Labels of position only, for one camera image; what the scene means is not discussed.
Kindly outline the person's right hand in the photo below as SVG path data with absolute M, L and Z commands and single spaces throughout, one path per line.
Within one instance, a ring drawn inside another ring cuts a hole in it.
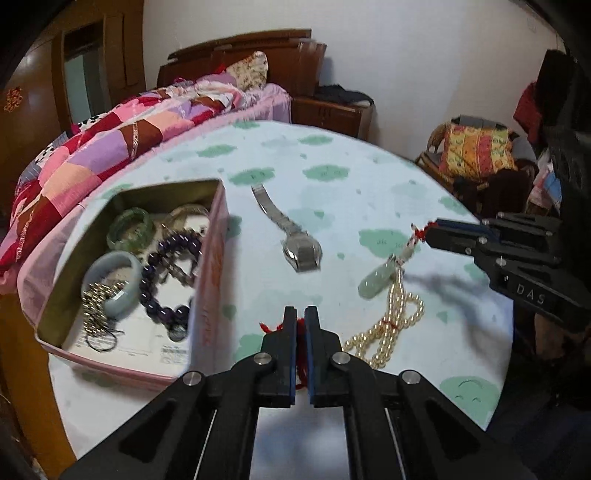
M 543 359 L 562 357 L 584 337 L 584 333 L 570 333 L 541 314 L 535 315 L 536 352 Z

